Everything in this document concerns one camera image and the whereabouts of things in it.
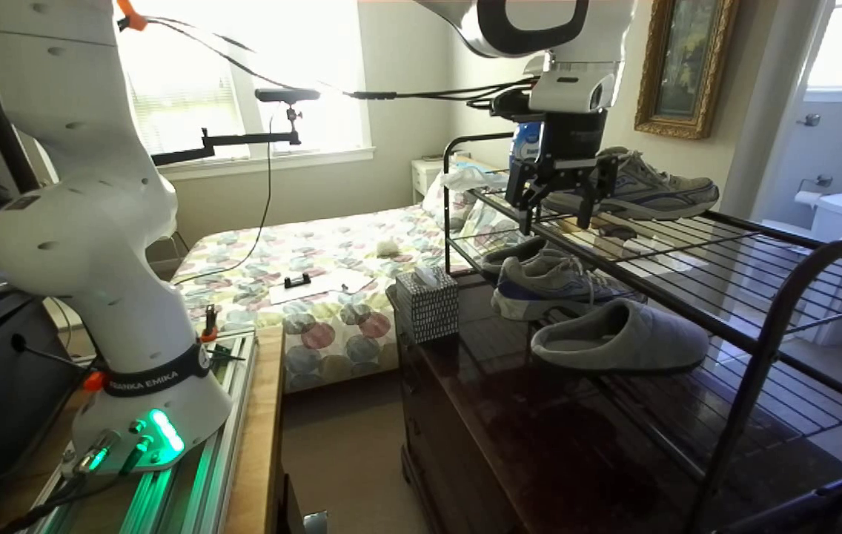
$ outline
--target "shoe rack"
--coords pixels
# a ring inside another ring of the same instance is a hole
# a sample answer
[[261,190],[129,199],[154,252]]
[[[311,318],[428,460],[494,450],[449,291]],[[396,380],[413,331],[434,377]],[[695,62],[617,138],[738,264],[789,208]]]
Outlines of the shoe rack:
[[[451,147],[459,141],[479,141],[483,135],[459,135],[445,150],[445,166],[451,163]],[[523,214],[505,202],[505,191],[479,190],[476,191],[491,208],[523,223]],[[532,230],[575,252],[588,266],[615,274],[642,295],[666,306],[707,331],[716,335],[713,350],[731,353],[743,361],[731,374],[731,402],[719,405],[719,429],[713,450],[689,447],[689,435],[677,435],[674,421],[663,421],[643,405],[643,380],[606,377],[602,386],[611,389],[615,402],[636,421],[654,442],[677,460],[686,470],[697,476],[697,496],[689,509],[689,527],[707,525],[716,493],[731,476],[726,464],[743,450],[743,435],[753,421],[753,411],[778,411],[769,396],[781,389],[781,380],[794,377],[812,383],[824,396],[842,402],[842,380],[794,359],[786,347],[793,337],[829,337],[842,331],[842,239],[818,243],[799,234],[774,230],[756,223],[744,223],[726,214],[703,214],[674,223],[631,223],[617,215],[594,220],[594,230],[563,224],[559,214],[541,214]],[[483,243],[516,243],[519,230],[505,230],[502,237],[456,237],[445,230],[449,261],[459,252],[471,264],[483,252]],[[708,355],[703,374],[722,377],[722,359]],[[793,438],[809,438],[842,424],[842,414],[809,418],[799,424],[802,432]],[[824,479],[799,497],[778,507],[744,515],[731,525],[735,531],[756,531],[763,525],[781,525],[784,518],[815,513],[842,504],[842,476]]]

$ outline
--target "toilet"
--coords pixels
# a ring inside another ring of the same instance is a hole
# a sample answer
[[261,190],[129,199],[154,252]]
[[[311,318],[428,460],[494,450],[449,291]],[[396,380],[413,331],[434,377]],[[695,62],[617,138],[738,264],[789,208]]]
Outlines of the toilet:
[[812,237],[815,239],[842,237],[842,191],[818,199],[815,214],[812,214]]

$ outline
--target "picture frame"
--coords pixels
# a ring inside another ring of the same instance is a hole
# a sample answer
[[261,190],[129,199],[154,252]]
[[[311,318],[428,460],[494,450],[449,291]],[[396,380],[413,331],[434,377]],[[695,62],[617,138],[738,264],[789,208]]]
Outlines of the picture frame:
[[713,134],[738,0],[654,0],[636,131]]

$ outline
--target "metal rack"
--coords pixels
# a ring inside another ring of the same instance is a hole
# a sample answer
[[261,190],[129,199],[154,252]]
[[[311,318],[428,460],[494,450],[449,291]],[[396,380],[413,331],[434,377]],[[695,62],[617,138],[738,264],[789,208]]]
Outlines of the metal rack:
[[[455,145],[471,138],[476,135],[459,135],[449,145],[445,168],[451,166]],[[486,190],[479,190],[476,196],[511,220],[523,220],[505,196]],[[575,252],[588,266],[620,279],[654,301],[708,328],[716,347],[708,361],[695,374],[707,383],[726,383],[726,389],[735,390],[708,399],[719,402],[708,405],[708,411],[719,411],[719,421],[713,424],[719,438],[713,450],[697,450],[689,435],[674,432],[677,424],[663,414],[663,408],[642,408],[648,405],[643,396],[657,380],[600,380],[600,386],[617,396],[617,405],[700,479],[689,513],[689,531],[697,531],[707,525],[713,496],[722,490],[726,464],[747,452],[743,450],[743,435],[747,424],[760,418],[760,405],[781,414],[781,405],[769,405],[769,389],[781,389],[786,380],[806,383],[806,396],[824,418],[802,414],[806,418],[799,424],[802,432],[774,435],[774,442],[763,442],[760,447],[842,424],[842,380],[784,350],[789,335],[818,335],[842,320],[842,239],[818,243],[723,214],[677,223],[602,215],[600,223],[627,224],[639,237],[611,239],[594,230],[563,230],[559,220],[534,223],[532,230]],[[445,230],[445,246],[479,264],[479,252],[468,252],[467,239],[455,237],[451,227]],[[842,504],[842,476],[815,484],[809,493],[731,527],[781,525],[789,515],[833,504]]]

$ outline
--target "shoe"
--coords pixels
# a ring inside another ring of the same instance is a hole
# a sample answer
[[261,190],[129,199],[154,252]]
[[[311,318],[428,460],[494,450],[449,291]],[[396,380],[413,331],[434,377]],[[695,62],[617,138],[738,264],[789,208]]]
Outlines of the shoe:
[[682,220],[707,214],[722,190],[713,178],[682,178],[651,166],[642,150],[606,147],[600,157],[620,160],[615,190],[600,211],[639,220]]
[[544,325],[537,359],[571,371],[686,371],[707,359],[713,335],[639,300],[611,300],[581,318]]
[[505,258],[494,291],[494,309],[507,320],[544,320],[551,309],[584,315],[591,306],[624,292],[609,274],[591,273],[560,246],[544,246],[534,258]]
[[480,258],[480,274],[491,280],[491,283],[499,283],[502,279],[502,266],[505,266],[505,258],[534,258],[541,248],[545,246],[545,239],[541,234],[528,237],[528,239],[519,239],[513,246],[505,246],[505,248],[495,248],[495,252],[486,252]]

